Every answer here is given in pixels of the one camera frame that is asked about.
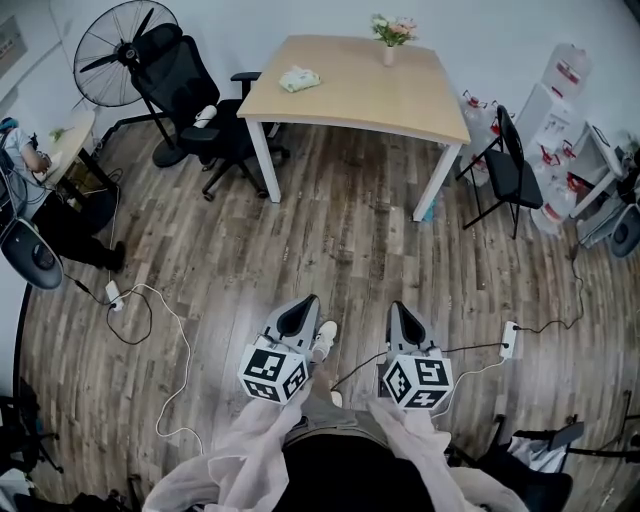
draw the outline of white table leg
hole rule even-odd
[[[273,170],[273,162],[271,161],[271,153],[269,153],[269,146],[267,146],[267,139],[264,136],[264,130],[262,129],[262,123],[258,121],[251,121],[246,119],[247,127],[249,128],[249,135],[251,135],[251,141],[253,142],[253,148],[258,157],[258,163],[260,164],[260,170],[262,171],[262,177],[267,185],[269,191],[269,197],[274,203],[280,202],[280,187],[278,187],[278,179],[276,173]]]
[[[424,219],[425,213],[427,213],[429,206],[431,206],[431,203],[435,199],[438,190],[442,187],[442,183],[447,177],[447,174],[449,174],[449,170],[451,169],[456,156],[458,156],[461,147],[461,144],[451,144],[442,152],[438,165],[436,165],[431,179],[427,184],[427,188],[424,189],[422,197],[420,198],[420,201],[418,201],[418,206],[416,206],[416,209],[413,211],[413,220],[416,222],[420,222]]]
[[[609,185],[611,185],[611,183],[615,179],[616,175],[613,172],[609,171],[605,175],[605,177],[602,178],[595,187],[593,187],[593,190],[589,192],[589,194],[587,194],[587,196],[575,206],[570,214],[571,218],[575,219],[578,215],[580,215],[587,206],[589,206],[596,200],[596,197],[598,197]]]

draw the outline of person sitting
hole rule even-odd
[[[33,147],[33,141],[10,117],[0,122],[0,148],[11,159],[13,170],[3,169],[7,183],[25,209],[20,214],[31,221],[42,238],[67,259],[119,272],[124,267],[125,246],[118,242],[113,250],[90,234],[83,216],[41,185],[36,175],[44,175],[51,165],[49,157]]]

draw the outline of fan blade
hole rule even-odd
[[[153,14],[153,11],[154,11],[154,8],[152,7],[151,10],[147,13],[147,15],[142,20],[142,23],[138,27],[138,30],[136,30],[136,35],[133,36],[134,41],[138,39],[144,32],[144,29],[147,28],[147,25],[149,24],[149,20],[151,19],[151,15]]]
[[[99,68],[100,66],[104,66],[105,64],[111,64],[118,60],[118,54],[114,53],[113,55],[107,55],[106,57],[101,57],[99,59],[94,60],[90,64],[87,64],[80,70],[80,73],[84,73],[85,71],[90,71],[92,69]]]

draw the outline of wooden table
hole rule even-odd
[[[94,232],[100,231],[113,217],[116,207],[117,185],[100,168],[98,163],[83,148],[84,143],[91,134],[96,115],[93,110],[76,112],[69,122],[63,127],[66,131],[52,145],[51,155],[61,153],[62,158],[58,168],[44,180],[43,185],[51,189],[60,184],[78,201],[82,207],[82,214],[93,226]],[[84,196],[66,177],[67,171],[80,158],[98,180],[104,185],[105,193]]]
[[[290,36],[271,59],[238,117],[247,121],[273,202],[280,202],[280,188],[261,123],[344,126],[448,146],[413,212],[413,220],[424,218],[469,132],[435,52],[398,47],[394,66],[387,68],[382,51],[382,43],[369,39]],[[294,65],[318,73],[322,84],[285,91],[278,80]]]

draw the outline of white sneaker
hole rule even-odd
[[[324,361],[329,355],[331,347],[333,347],[333,339],[338,334],[338,324],[333,321],[323,323],[318,329],[316,339],[311,345],[311,353],[315,351],[322,352],[322,360]]]

